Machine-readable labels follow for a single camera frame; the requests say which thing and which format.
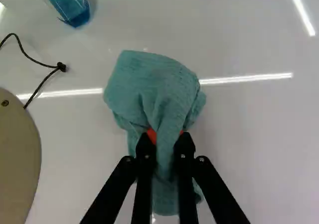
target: white surface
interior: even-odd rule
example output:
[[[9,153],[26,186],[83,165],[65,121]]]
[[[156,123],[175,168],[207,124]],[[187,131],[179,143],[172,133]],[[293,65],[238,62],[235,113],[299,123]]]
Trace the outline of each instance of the white surface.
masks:
[[[318,0],[90,0],[93,20],[77,30],[42,0],[0,1],[1,39],[16,32],[31,57],[70,66],[46,94],[104,88],[123,49],[175,58],[200,79],[291,74],[203,84],[207,104],[190,132],[252,224],[318,223]],[[32,93],[49,72],[13,38],[0,60],[0,86],[17,95]],[[100,93],[50,95],[29,106],[43,157],[27,224],[79,223],[127,153],[125,132]],[[117,223],[130,222],[133,197],[134,187]],[[212,223],[205,203],[198,212],[201,224]]]

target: clear container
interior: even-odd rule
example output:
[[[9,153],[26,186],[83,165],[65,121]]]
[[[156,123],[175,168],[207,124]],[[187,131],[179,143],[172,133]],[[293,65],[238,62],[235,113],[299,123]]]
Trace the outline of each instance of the clear container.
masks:
[[[46,0],[59,12],[59,19],[79,27],[90,19],[90,8],[87,0]]]

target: black cable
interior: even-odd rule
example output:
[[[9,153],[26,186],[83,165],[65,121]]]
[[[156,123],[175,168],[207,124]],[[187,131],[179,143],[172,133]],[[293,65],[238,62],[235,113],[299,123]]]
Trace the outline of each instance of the black cable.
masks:
[[[16,37],[16,40],[18,41],[18,44],[19,44],[19,47],[20,47],[20,50],[21,52],[26,56],[26,58],[28,58],[29,60],[33,61],[34,63],[36,64],[39,64],[41,66],[45,66],[45,67],[48,67],[48,68],[52,68],[54,69],[50,74],[48,74],[44,79],[43,81],[40,83],[40,85],[35,89],[35,91],[33,92],[33,94],[31,95],[31,97],[29,98],[29,100],[25,103],[25,105],[23,106],[24,109],[26,109],[28,107],[28,105],[31,103],[31,101],[33,100],[33,98],[35,97],[35,95],[38,93],[38,91],[41,89],[41,87],[43,86],[43,84],[47,81],[47,79],[49,79],[55,72],[57,71],[62,71],[62,72],[66,72],[66,65],[63,64],[62,62],[58,62],[56,66],[49,66],[49,65],[46,65],[42,62],[39,62],[39,61],[36,61],[34,60],[32,57],[30,57],[28,54],[26,54],[26,52],[24,51],[23,47],[22,47],[22,44],[21,44],[21,41],[18,37],[18,35],[16,35],[15,33],[10,33],[8,34],[3,40],[2,42],[0,43],[0,49],[1,47],[3,46],[3,44],[5,43],[5,41],[11,37],[11,36],[15,36]]]

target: screw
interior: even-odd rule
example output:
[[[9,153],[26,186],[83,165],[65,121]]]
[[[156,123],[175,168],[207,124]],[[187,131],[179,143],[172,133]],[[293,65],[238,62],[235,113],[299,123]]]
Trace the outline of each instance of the screw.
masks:
[[[4,100],[4,101],[1,102],[1,105],[2,105],[3,107],[6,107],[6,106],[9,105],[9,101]]]

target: teal towel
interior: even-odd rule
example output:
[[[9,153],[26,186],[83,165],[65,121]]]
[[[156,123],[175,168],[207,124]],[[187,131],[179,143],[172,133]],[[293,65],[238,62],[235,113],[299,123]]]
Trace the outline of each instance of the teal towel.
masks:
[[[135,156],[143,132],[157,133],[158,167],[153,178],[153,211],[178,213],[173,146],[181,130],[188,129],[205,105],[196,75],[178,61],[146,52],[123,51],[104,92],[104,101],[117,124],[128,132],[129,154]],[[202,199],[194,182],[196,201]]]

